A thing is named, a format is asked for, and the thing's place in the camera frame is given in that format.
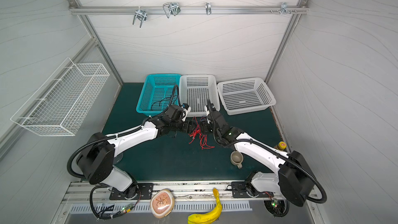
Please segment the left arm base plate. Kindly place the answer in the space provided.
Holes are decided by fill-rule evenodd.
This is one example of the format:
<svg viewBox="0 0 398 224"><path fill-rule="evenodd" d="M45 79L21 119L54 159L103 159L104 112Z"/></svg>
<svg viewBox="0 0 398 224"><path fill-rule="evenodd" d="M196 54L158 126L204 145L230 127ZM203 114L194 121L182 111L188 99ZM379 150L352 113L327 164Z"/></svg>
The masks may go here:
<svg viewBox="0 0 398 224"><path fill-rule="evenodd" d="M127 190L111 190L110 200L150 200L153 192L153 183L133 183Z"/></svg>

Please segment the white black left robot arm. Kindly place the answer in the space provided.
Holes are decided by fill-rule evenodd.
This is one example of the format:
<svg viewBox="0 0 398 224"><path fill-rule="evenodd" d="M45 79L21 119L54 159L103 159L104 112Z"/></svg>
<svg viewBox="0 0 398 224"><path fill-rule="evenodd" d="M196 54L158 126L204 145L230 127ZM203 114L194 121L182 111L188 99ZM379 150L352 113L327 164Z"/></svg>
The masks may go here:
<svg viewBox="0 0 398 224"><path fill-rule="evenodd" d="M114 158L143 142L154 140L170 132L190 133L194 127L186 117L191 112L188 104L170 105L160 114L148 117L143 124L110 135L96 133L90 141L71 156L76 160L83 178L90 184L104 184L132 198L137 191L136 180L114 166Z"/></svg>

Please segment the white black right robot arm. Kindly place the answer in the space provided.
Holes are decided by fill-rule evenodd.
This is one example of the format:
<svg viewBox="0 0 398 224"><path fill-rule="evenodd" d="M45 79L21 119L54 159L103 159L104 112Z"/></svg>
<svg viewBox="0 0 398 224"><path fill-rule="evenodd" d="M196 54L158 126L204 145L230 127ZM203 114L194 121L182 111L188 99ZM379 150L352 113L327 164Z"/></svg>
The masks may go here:
<svg viewBox="0 0 398 224"><path fill-rule="evenodd" d="M230 126L219 111L207 111L206 119L216 144L252 157L275 174L272 182L261 179L258 172L249 176L249 185L256 191L275 189L296 206L303 206L306 201L324 202L324 191L320 199L310 196L314 187L320 188L320 183L301 153L280 151L257 141L242 129Z"/></svg>

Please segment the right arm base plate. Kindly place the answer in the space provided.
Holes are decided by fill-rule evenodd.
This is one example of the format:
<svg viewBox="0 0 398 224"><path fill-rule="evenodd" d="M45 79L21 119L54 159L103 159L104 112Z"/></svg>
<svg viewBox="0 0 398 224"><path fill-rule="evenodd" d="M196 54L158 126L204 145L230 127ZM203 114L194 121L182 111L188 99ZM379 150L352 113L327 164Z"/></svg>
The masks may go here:
<svg viewBox="0 0 398 224"><path fill-rule="evenodd" d="M233 181L227 185L226 191L230 191L232 193L232 197L235 199L243 199L243 198L273 198L273 192L259 192L254 186L250 186L249 183L245 183L243 181Z"/></svg>

